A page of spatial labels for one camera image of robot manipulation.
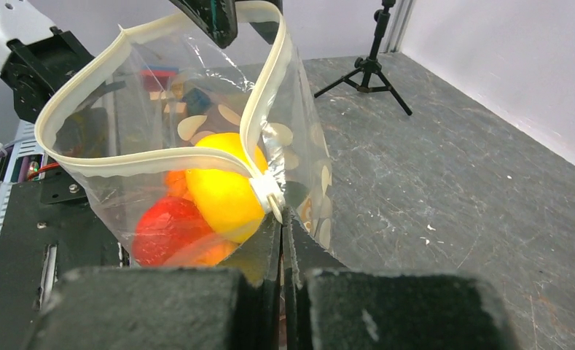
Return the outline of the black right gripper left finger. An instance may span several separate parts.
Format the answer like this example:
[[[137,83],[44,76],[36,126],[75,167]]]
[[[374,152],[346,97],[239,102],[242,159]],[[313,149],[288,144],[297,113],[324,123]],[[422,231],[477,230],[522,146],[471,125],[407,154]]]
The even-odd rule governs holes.
[[[282,227],[265,219],[216,267],[79,268],[25,349],[277,349]]]

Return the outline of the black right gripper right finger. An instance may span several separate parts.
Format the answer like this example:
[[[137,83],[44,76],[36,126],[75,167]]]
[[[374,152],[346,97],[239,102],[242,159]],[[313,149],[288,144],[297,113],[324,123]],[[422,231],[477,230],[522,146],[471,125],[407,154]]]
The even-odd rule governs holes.
[[[345,267],[283,213],[288,349],[517,349],[491,283],[452,271]]]

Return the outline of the red toy strawberry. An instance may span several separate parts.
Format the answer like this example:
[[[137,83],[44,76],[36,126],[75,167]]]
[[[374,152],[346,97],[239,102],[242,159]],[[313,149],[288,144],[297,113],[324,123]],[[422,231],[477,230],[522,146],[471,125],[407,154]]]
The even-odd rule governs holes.
[[[178,218],[183,200],[165,196],[145,211],[137,223],[132,242],[132,255],[142,266],[160,266],[175,255],[176,231],[183,228]]]

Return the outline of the orange toy pumpkin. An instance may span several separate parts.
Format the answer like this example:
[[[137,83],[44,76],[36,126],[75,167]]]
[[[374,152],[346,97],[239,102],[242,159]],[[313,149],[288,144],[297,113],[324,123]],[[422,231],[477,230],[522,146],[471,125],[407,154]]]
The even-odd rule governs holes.
[[[213,266],[228,258],[239,245],[220,238],[199,212],[186,179],[186,171],[169,171],[165,175],[167,195],[183,200],[184,209],[177,217],[183,228],[176,231],[177,265]]]

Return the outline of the clear dotted zip top bag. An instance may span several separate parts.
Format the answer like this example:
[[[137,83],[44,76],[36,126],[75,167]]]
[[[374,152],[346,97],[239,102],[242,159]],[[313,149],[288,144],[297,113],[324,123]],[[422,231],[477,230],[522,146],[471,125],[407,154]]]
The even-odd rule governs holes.
[[[286,21],[268,1],[238,2],[236,15],[238,35],[224,49],[184,14],[121,30],[50,99],[36,121],[40,146],[80,183],[90,208],[135,261],[137,223],[169,196],[169,171],[241,174],[249,178],[263,220],[280,222],[281,210],[291,208],[283,196],[286,181],[300,182],[310,195],[291,209],[320,245],[330,244],[332,165]],[[167,63],[179,69],[167,89],[149,92],[139,72],[161,61],[141,51],[153,44],[183,49],[176,51],[183,57]],[[106,108],[106,127],[67,122],[99,85],[115,82],[125,86],[94,105]],[[237,133],[251,165],[225,151],[195,146],[215,133]],[[256,146],[266,157],[266,171],[254,164]]]

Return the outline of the yellow toy lemon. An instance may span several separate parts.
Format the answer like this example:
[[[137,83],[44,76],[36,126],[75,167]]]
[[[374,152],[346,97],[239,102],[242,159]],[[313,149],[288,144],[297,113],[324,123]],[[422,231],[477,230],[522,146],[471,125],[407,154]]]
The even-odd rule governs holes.
[[[208,135],[195,146],[225,151],[251,165],[237,133]],[[268,169],[266,157],[259,146],[255,148],[253,160],[260,171]],[[215,233],[237,244],[255,233],[265,212],[251,188],[249,178],[216,169],[192,169],[185,175],[198,211]]]

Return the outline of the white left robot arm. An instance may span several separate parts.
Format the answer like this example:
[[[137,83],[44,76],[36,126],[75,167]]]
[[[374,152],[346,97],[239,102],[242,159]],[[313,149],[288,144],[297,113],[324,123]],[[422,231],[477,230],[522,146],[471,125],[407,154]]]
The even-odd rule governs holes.
[[[192,20],[214,44],[224,49],[238,35],[236,3],[244,1],[169,1]],[[175,63],[183,49],[153,44],[141,49],[158,66]],[[0,79],[12,90],[18,117],[35,124],[53,95],[95,56],[70,31],[62,31],[30,1],[0,1]],[[125,86],[102,83],[67,122],[106,127],[108,113],[95,103]]]

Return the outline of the blue red toy block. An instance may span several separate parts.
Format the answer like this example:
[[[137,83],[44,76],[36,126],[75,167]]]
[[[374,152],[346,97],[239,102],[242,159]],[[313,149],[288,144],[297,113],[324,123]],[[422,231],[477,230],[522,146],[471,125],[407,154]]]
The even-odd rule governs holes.
[[[167,89],[170,78],[178,73],[178,68],[170,66],[148,66],[139,72],[142,85],[149,92]]]

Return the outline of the grey microphone on tripod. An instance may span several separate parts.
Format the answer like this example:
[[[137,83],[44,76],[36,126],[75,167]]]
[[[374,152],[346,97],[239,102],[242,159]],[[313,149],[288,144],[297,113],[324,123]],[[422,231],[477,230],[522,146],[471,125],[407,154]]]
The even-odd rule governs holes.
[[[379,93],[379,92],[389,92],[395,100],[398,102],[400,107],[408,115],[412,115],[412,110],[409,108],[404,99],[399,95],[394,86],[390,83],[388,78],[382,72],[382,65],[378,61],[378,53],[380,51],[380,46],[382,39],[385,36],[385,32],[388,28],[390,20],[390,8],[394,7],[395,0],[383,0],[382,8],[378,9],[374,14],[374,20],[376,22],[374,39],[366,58],[358,57],[354,62],[354,70],[347,73],[338,80],[334,81],[330,85],[322,88],[318,92],[313,94],[314,98],[322,96],[331,89],[337,87],[338,85],[345,83],[350,85],[352,88],[356,89],[360,93]],[[380,81],[383,83],[382,86],[371,87],[369,85],[372,75],[376,75]]]

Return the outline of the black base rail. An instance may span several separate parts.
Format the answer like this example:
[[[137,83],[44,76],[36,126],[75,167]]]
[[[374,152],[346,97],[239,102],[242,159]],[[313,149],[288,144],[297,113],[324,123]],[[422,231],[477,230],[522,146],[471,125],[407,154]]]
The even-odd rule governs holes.
[[[85,191],[50,163],[21,122],[0,160],[0,349],[21,347],[61,274],[130,261]]]

